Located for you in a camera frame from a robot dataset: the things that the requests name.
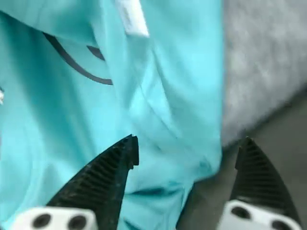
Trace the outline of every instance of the black curved line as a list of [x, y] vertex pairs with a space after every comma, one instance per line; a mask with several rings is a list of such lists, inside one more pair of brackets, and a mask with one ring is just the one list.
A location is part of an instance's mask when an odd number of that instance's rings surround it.
[[97, 58], [99, 58], [100, 60], [105, 61], [105, 57], [102, 55], [102, 53], [100, 52], [100, 49], [92, 47], [92, 46], [87, 46], [87, 48], [90, 50], [90, 52], [96, 56]]
[[93, 74], [87, 72], [85, 69], [83, 69], [75, 60], [66, 52], [66, 50], [62, 47], [62, 45], [58, 42], [58, 40], [49, 34], [43, 33], [46, 39], [52, 44], [52, 46], [55, 48], [55, 50], [62, 56], [62, 58], [69, 64], [72, 68], [74, 68], [77, 72], [82, 74], [83, 76], [96, 81], [98, 83], [104, 84], [104, 85], [113, 85], [111, 79], [103, 79], [94, 76]]

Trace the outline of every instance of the turquoise shirt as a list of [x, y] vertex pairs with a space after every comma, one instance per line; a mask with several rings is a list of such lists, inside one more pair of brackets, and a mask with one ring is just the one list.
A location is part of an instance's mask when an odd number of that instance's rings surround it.
[[221, 0], [142, 0], [150, 36], [113, 0], [0, 2], [0, 225], [137, 135], [119, 230], [173, 230], [193, 183], [219, 169]]

